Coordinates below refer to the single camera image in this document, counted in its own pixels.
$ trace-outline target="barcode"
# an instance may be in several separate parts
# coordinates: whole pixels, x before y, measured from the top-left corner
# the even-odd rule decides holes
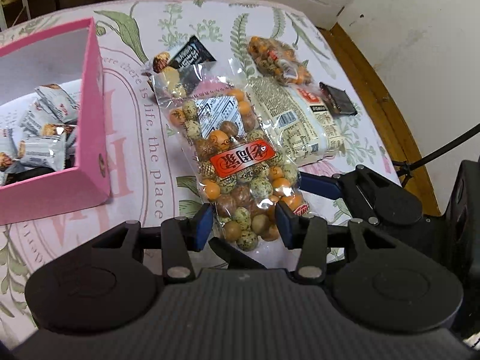
[[[284,128],[292,123],[295,123],[297,120],[297,115],[293,111],[287,111],[284,114],[278,117],[278,127]]]

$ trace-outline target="bag of nuts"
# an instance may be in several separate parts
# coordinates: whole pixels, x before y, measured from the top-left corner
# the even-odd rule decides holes
[[[297,215],[309,206],[298,189],[298,168],[275,138],[274,123],[256,114],[251,91],[233,73],[215,75],[201,65],[186,69],[195,74],[182,76],[198,82],[160,74],[153,76],[154,90],[183,137],[200,195],[215,206],[221,236],[242,251],[279,239],[275,204],[283,200]]]

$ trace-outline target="floral tablecloth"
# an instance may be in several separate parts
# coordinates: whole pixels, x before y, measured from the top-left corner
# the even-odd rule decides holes
[[[33,19],[0,32],[0,45],[91,16],[97,23],[105,73],[112,197],[91,209],[0,226],[0,339],[9,347],[35,330],[23,295],[33,271],[124,220],[138,219],[143,226],[155,226],[172,216],[192,216],[200,206],[192,171],[184,161],[177,137],[160,115],[146,77],[141,74],[148,57],[184,43],[191,35],[196,35],[217,59],[236,58],[249,77],[259,74],[246,50],[249,36],[273,37],[292,44],[299,59],[308,64],[314,82],[345,89],[358,109],[357,116],[338,121],[345,150],[305,166],[303,171],[330,176],[365,164],[398,182],[351,83],[325,39],[301,12],[253,0],[123,0]],[[0,125],[12,122],[11,115],[0,115]],[[154,162],[153,154],[162,161]],[[350,217],[341,199],[310,199],[313,210],[331,223],[341,224]],[[264,261],[266,264],[291,264],[281,240],[270,244],[270,252],[278,253],[274,253],[275,259]],[[336,258],[338,251],[333,252]],[[192,260],[196,267],[222,263],[208,249],[193,255]],[[147,251],[145,264],[160,271],[159,253]]]

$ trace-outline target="metal screw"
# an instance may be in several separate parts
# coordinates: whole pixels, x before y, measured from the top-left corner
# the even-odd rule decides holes
[[[371,216],[370,218],[368,218],[368,223],[370,223],[371,225],[377,226],[378,222],[380,221],[376,216]]]
[[[185,279],[190,276],[190,269],[184,266],[172,266],[166,273],[173,279]]]
[[[306,279],[318,279],[322,276],[322,270],[317,266],[303,266],[298,270],[298,274]]]

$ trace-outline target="pink box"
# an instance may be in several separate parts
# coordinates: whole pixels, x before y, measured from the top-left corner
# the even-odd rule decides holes
[[[36,32],[0,48],[0,57],[0,114],[3,104],[26,97],[39,85],[73,80],[80,85],[82,79],[75,167],[0,187],[0,225],[105,202],[110,196],[110,178],[103,68],[93,18]]]

